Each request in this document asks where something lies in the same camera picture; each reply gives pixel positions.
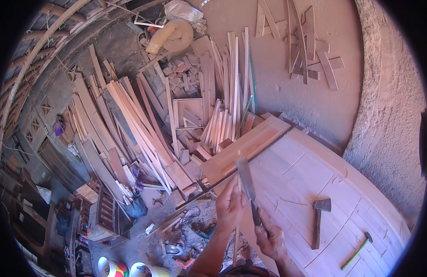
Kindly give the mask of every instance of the hammer head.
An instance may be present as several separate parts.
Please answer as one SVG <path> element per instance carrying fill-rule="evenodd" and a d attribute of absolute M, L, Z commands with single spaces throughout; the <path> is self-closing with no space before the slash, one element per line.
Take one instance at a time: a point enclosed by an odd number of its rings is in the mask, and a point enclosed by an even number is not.
<path fill-rule="evenodd" d="M 324 200 L 316 200 L 313 202 L 312 207 L 314 208 L 314 210 L 331 211 L 331 199 L 328 198 Z"/>
<path fill-rule="evenodd" d="M 366 236 L 366 239 L 368 239 L 370 243 L 373 242 L 372 237 L 370 236 L 369 232 L 365 232 L 364 235 Z"/>

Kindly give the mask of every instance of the human arm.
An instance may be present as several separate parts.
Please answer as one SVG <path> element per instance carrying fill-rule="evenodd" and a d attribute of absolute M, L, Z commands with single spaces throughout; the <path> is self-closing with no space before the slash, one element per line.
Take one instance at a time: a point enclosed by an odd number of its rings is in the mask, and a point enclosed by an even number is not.
<path fill-rule="evenodd" d="M 187 273 L 189 277 L 213 277 L 218 276 L 220 272 L 230 234 L 243 218 L 246 196 L 240 192 L 237 180 L 235 175 L 217 198 L 217 228 Z"/>
<path fill-rule="evenodd" d="M 284 244 L 283 229 L 271 223 L 265 210 L 258 209 L 258 215 L 264 226 L 255 226 L 256 243 L 261 252 L 275 261 L 280 277 L 303 277 L 304 274 L 288 255 Z"/>

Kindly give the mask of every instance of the green hammer handle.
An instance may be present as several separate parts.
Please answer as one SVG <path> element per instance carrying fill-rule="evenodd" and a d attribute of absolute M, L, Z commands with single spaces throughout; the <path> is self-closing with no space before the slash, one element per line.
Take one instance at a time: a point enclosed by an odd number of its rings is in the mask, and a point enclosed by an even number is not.
<path fill-rule="evenodd" d="M 355 252 L 355 254 L 347 261 L 347 263 L 346 264 L 344 264 L 342 267 L 341 267 L 341 270 L 343 271 L 345 268 L 347 268 L 347 266 L 358 256 L 358 253 L 360 253 L 360 251 L 363 249 L 363 247 L 366 245 L 366 243 L 367 243 L 367 241 L 369 241 L 368 239 L 367 240 L 365 240 L 364 242 L 363 242 L 363 244 L 361 245 L 361 247 L 357 250 L 357 252 Z"/>

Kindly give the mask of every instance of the bucket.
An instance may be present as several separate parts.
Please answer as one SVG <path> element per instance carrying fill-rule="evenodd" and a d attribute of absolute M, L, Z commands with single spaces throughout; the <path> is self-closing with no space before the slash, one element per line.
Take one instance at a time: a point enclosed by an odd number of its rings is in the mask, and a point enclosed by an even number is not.
<path fill-rule="evenodd" d="M 169 270 L 163 267 L 147 265 L 142 262 L 134 263 L 134 265 L 131 267 L 131 277 L 146 277 L 147 272 L 143 273 L 139 269 L 142 266 L 146 266 L 148 268 L 148 271 L 150 271 L 152 277 L 171 277 Z"/>
<path fill-rule="evenodd" d="M 129 269 L 126 264 L 106 257 L 98 260 L 98 271 L 101 277 L 129 277 Z"/>

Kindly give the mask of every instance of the black bag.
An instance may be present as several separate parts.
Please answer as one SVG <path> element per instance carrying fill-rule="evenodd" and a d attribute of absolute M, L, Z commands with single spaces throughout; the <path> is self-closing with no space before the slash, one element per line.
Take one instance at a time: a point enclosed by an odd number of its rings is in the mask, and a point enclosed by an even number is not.
<path fill-rule="evenodd" d="M 133 202 L 130 205 L 125 205 L 124 209 L 131 218 L 137 219 L 147 215 L 147 207 L 140 195 L 133 196 Z"/>

